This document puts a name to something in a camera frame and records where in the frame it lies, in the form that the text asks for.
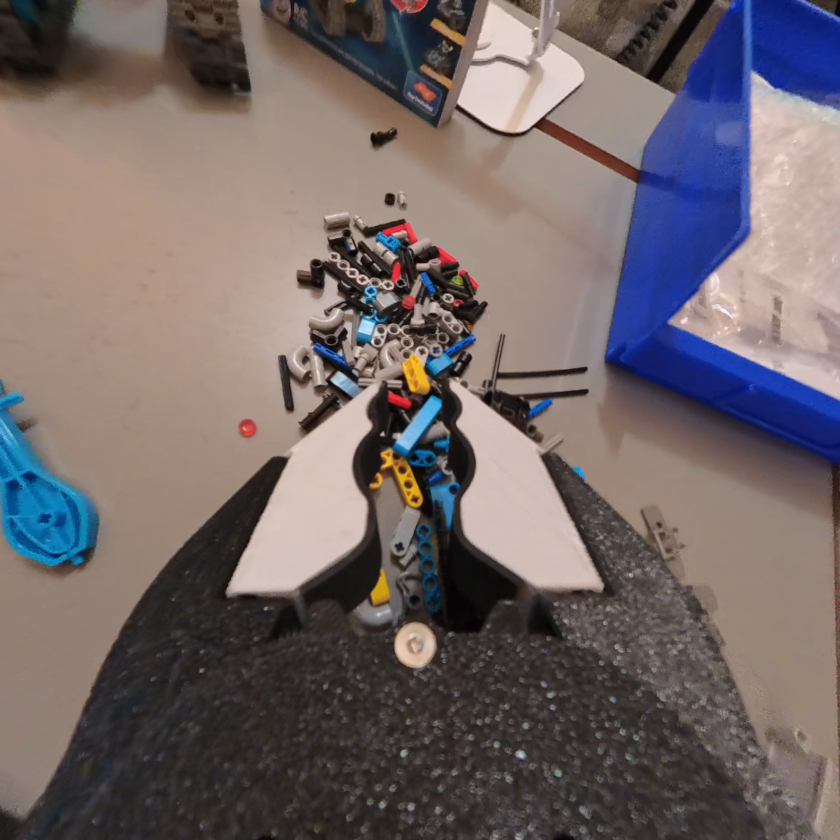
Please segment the light blue brick separator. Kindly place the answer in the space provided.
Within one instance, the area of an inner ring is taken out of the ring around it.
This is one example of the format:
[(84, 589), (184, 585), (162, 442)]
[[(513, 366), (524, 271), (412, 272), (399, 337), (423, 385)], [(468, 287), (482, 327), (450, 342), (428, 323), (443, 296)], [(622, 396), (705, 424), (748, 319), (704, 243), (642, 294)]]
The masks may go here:
[(37, 456), (1, 394), (2, 531), (10, 547), (49, 568), (84, 564), (98, 540), (99, 517), (87, 495), (53, 474)]

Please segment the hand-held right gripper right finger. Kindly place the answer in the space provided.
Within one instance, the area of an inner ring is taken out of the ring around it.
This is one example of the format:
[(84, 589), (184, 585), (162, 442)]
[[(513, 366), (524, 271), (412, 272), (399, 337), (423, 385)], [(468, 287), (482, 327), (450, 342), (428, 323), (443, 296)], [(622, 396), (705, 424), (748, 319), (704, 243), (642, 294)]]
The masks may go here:
[(500, 602), (603, 594), (548, 454), (460, 382), (442, 398), (458, 483), (445, 574), (470, 614), (483, 623)]

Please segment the toy set box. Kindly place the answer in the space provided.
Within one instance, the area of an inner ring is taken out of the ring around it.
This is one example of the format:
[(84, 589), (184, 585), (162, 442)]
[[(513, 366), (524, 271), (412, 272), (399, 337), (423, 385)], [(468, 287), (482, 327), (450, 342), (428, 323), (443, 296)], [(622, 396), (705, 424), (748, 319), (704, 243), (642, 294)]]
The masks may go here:
[(263, 15), (427, 123), (456, 110), (488, 1), (261, 1)]

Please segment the blue plastic bin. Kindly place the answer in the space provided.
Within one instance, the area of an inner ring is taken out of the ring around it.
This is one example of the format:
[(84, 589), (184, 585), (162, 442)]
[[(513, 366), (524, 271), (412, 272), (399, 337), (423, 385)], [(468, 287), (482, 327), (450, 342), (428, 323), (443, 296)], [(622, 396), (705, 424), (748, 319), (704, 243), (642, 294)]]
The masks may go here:
[(645, 147), (606, 362), (838, 463), (838, 400), (670, 319), (750, 233), (751, 74), (838, 104), (838, 17), (732, 2)]

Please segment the clear plastic bags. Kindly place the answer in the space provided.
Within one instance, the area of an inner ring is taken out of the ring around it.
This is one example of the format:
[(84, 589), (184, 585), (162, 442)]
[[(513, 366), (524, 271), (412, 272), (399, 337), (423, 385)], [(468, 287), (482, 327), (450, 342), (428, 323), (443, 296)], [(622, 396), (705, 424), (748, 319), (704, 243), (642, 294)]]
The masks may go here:
[(669, 324), (838, 399), (838, 108), (751, 94), (749, 236)]

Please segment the grey bracket piece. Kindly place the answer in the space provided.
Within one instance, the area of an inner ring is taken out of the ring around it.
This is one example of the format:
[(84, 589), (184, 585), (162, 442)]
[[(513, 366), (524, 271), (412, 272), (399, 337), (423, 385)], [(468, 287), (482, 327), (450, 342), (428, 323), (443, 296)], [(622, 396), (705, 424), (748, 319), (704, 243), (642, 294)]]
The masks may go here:
[(647, 539), (659, 556), (667, 563), (681, 561), (681, 551), (685, 544), (681, 542), (679, 531), (668, 525), (664, 514), (657, 505), (647, 505), (640, 510), (647, 530)]

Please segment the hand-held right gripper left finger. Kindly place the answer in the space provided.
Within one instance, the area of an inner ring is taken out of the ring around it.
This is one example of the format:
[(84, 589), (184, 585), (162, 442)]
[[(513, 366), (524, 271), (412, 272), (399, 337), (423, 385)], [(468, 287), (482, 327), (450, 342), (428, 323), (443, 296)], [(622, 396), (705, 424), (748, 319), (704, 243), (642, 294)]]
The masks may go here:
[(388, 415), (387, 386), (370, 385), (287, 452), (227, 598), (280, 599), (301, 615), (319, 601), (348, 613), (368, 598), (382, 568), (370, 485)]

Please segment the white stand plate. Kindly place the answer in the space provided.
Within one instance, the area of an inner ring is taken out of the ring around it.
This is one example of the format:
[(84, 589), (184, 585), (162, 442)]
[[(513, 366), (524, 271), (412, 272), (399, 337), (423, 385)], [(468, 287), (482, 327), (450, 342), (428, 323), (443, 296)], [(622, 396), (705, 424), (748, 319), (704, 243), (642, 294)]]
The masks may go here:
[(496, 3), (485, 12), (457, 108), (485, 128), (511, 137), (546, 118), (584, 82), (581, 63), (551, 43), (559, 1), (541, 1), (529, 28)]

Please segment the pile of small building bricks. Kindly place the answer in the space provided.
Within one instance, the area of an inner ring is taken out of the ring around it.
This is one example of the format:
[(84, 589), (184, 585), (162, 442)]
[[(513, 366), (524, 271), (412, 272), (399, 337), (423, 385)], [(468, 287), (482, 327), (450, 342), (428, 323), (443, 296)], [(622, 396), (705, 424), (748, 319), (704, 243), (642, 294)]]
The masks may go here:
[(418, 239), (404, 219), (368, 227), (339, 213), (323, 222), (329, 255), (313, 259), (297, 282), (320, 291), (333, 279), (342, 299), (310, 319), (308, 344), (279, 358), (287, 408), (290, 378), (309, 380), (322, 392), (322, 402), (300, 422), (301, 440), (364, 388), (387, 386), (389, 416), (370, 488), (374, 498), (386, 473), (402, 494), (403, 515), (388, 550), (403, 569), (418, 565), (423, 595), (416, 599), (436, 614), (452, 589), (445, 573), (459, 489), (448, 462), (443, 386), (460, 382), (539, 445), (530, 426), (535, 412), (528, 400), (498, 400), (491, 388), (475, 390), (463, 380), (476, 341), (472, 324), (486, 303), (476, 299), (477, 284), (452, 256)]

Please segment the grey desk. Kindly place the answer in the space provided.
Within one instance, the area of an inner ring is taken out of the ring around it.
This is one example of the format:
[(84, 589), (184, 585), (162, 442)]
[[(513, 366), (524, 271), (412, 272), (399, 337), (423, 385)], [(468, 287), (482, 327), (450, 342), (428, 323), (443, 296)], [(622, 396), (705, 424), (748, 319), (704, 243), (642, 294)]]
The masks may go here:
[(640, 532), (661, 508), (759, 736), (799, 730), (838, 771), (832, 465), (603, 362), (634, 170), (670, 94), (559, 35), (585, 73), (550, 118), (569, 140), (461, 113), (435, 129), (240, 9), (249, 98), (164, 57), (161, 2), (86, 2), (57, 78), (2, 79), (2, 381), (100, 517), (75, 570), (2, 541), (2, 807), (23, 816), (45, 789), (163, 564), (294, 443), (277, 356), (317, 309), (294, 276), (322, 217), (397, 218), (399, 191), (488, 301), (470, 374), (501, 333), (505, 370), (588, 367), (546, 438)]

